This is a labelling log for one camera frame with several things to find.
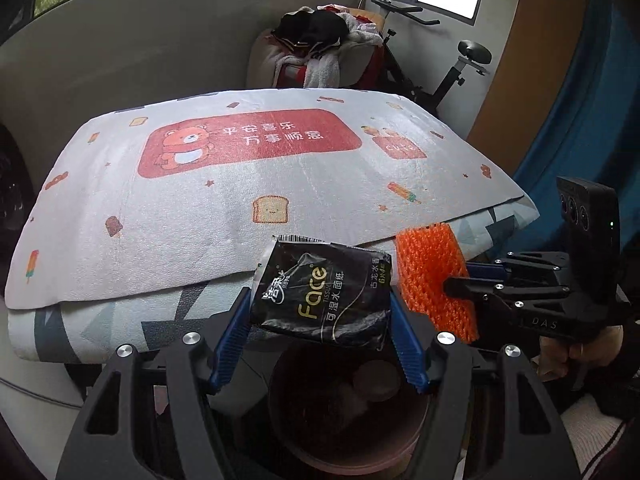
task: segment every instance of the exercise bike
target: exercise bike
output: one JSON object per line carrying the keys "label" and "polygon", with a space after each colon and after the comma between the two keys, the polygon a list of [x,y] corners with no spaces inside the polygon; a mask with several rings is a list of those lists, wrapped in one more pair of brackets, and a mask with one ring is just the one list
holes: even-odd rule
{"label": "exercise bike", "polygon": [[[359,8],[364,6],[364,1],[365,0],[360,0]],[[371,1],[380,7],[381,14],[384,18],[386,18],[390,12],[395,12],[396,14],[402,14],[410,20],[427,27],[440,24],[440,20],[422,20],[415,16],[414,13],[421,12],[422,7],[401,7],[395,5],[390,0]],[[469,65],[473,67],[481,76],[485,76],[488,73],[487,69],[482,65],[488,65],[491,63],[491,52],[480,43],[470,40],[462,40],[458,44],[458,51],[461,54],[461,56],[458,56],[458,61],[449,69],[449,72],[444,76],[444,79],[440,82],[436,91],[433,94],[429,94],[425,92],[421,86],[415,85],[411,79],[402,72],[398,61],[388,47],[389,39],[394,37],[396,32],[392,29],[388,29],[386,33],[387,36],[383,41],[383,65],[382,70],[380,71],[380,76],[376,82],[376,89],[381,92],[397,94],[411,99],[411,101],[415,102],[435,117],[438,116],[438,105],[444,99],[444,96],[449,92],[454,83],[458,83],[458,86],[462,86],[465,83],[465,79],[461,77],[465,66]]]}

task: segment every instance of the blue fabric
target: blue fabric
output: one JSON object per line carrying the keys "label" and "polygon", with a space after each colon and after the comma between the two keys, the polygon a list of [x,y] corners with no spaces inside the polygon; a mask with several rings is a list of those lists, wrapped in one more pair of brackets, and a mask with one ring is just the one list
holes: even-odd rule
{"label": "blue fabric", "polygon": [[613,187],[620,241],[640,228],[640,45],[609,0],[589,0],[556,102],[514,180],[540,211],[495,253],[561,250],[556,176]]}

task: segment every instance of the orange mesh sponge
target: orange mesh sponge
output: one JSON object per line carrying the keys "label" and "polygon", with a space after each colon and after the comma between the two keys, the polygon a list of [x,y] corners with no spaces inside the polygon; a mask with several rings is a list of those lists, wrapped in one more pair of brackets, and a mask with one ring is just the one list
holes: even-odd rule
{"label": "orange mesh sponge", "polygon": [[398,280],[409,310],[427,314],[438,332],[466,343],[478,339],[476,310],[468,300],[444,293],[449,276],[468,276],[465,257],[448,224],[407,229],[396,235]]}

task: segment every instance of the human hand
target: human hand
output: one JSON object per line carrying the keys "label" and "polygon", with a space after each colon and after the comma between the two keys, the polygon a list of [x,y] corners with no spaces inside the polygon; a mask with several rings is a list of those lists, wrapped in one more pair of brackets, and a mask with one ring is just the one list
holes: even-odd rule
{"label": "human hand", "polygon": [[540,337],[538,376],[542,381],[551,381],[567,375],[568,360],[588,364],[590,367],[607,366],[616,358],[622,347],[621,326],[607,326],[590,343],[568,345],[558,339]]}

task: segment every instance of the bear cartoon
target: bear cartoon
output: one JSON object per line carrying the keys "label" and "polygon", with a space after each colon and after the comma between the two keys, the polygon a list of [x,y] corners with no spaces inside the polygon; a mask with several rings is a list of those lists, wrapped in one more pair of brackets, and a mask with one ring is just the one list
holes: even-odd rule
{"label": "bear cartoon", "polygon": [[174,170],[182,164],[193,164],[205,160],[213,150],[209,132],[204,124],[171,130],[164,134],[162,155],[156,164],[163,170]]}

